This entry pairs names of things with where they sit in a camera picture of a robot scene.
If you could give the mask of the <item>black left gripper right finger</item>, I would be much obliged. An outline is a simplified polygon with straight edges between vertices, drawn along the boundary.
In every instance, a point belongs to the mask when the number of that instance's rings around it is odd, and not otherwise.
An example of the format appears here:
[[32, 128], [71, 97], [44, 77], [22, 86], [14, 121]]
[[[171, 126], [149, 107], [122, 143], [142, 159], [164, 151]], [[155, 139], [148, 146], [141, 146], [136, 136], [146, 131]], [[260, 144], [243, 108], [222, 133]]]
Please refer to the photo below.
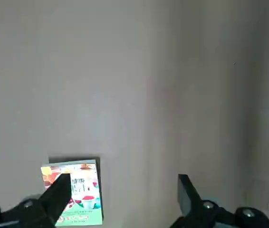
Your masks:
[[171, 228], [269, 228], [269, 218], [255, 208], [240, 207], [231, 213], [202, 199], [186, 174], [178, 175], [177, 196], [182, 215]]

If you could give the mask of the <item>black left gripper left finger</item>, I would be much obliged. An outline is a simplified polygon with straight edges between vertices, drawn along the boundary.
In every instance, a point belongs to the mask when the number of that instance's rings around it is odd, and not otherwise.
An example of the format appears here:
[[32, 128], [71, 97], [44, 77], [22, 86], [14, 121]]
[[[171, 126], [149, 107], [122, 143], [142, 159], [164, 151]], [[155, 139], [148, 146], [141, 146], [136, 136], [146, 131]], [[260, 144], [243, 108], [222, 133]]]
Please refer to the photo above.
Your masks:
[[54, 228], [70, 199], [70, 175], [61, 174], [40, 196], [7, 211], [0, 208], [0, 228]]

